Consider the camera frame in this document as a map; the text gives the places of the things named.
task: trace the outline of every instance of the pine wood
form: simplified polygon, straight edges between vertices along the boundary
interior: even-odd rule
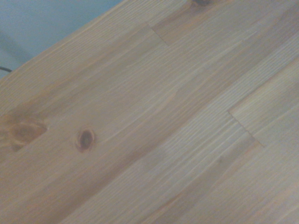
[[[124,0],[0,80],[0,223],[298,223],[299,1]]]

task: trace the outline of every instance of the wood plank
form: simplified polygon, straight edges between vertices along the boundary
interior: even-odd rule
[[[193,4],[125,0],[0,81],[0,223],[296,217],[299,1]]]
[[[253,157],[186,213],[183,223],[296,223],[298,125]]]
[[[234,106],[231,114],[268,145],[299,123],[299,58]]]

